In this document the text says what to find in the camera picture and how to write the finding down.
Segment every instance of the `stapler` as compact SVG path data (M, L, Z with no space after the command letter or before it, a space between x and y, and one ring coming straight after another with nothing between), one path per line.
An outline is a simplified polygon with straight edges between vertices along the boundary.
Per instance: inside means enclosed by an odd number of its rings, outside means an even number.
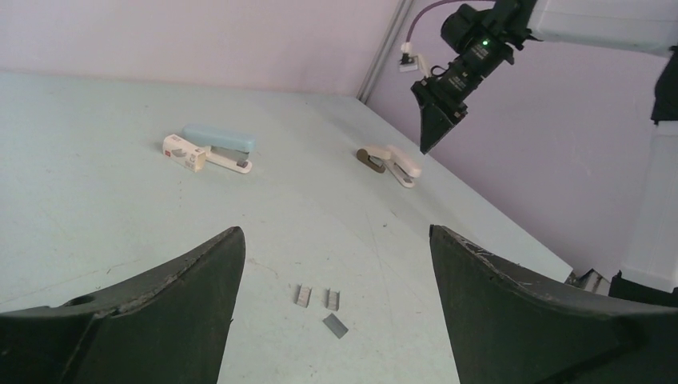
M240 174L252 170L248 158L254 150L254 136L202 124L189 124L181 133L186 140L205 150L208 162Z
M388 169L405 188L414 187L414 179L421 176L421 167L395 146L364 146L356 152L356 158L380 174Z

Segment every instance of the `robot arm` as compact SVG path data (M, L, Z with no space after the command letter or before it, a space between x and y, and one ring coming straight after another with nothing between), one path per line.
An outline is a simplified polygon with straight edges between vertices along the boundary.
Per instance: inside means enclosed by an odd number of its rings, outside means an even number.
M412 86L424 154L466 116L464 100L480 83L503 61L513 64L513 48L522 50L525 40L668 57L678 44L678 0L497 0L483 11L462 5L441 36L459 56L442 74Z

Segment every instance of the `blue stapler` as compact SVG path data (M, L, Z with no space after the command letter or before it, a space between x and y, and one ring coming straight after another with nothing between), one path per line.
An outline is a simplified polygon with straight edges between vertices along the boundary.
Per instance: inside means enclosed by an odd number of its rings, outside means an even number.
M252 170L249 153L256 142L251 134L223 130L214 126L189 124L182 131L183 137L207 153L207 161L224 168L246 174Z

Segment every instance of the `tabletop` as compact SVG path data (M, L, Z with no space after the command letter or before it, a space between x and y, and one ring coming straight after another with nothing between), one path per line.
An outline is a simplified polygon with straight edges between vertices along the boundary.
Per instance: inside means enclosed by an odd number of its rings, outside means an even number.
M251 173L163 156L191 122L254 134ZM457 382L430 224L561 282L572 270L355 98L0 73L0 133L0 311L59 306L240 226L223 383ZM422 166L415 188L355 159L387 144Z

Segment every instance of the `white wall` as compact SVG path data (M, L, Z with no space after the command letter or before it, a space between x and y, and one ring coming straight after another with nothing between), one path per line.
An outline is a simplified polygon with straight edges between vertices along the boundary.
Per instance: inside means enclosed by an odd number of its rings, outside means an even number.
M431 2L417 0L409 20ZM456 9L442 6L415 29L415 51L431 64L456 56L440 38ZM391 52L368 106L419 142L409 87L421 75L399 74L399 57ZM577 272L610 276L638 211L654 85L667 60L545 42L528 42L515 59L469 97L469 116L432 155Z
M0 0L0 68L354 95L397 0Z

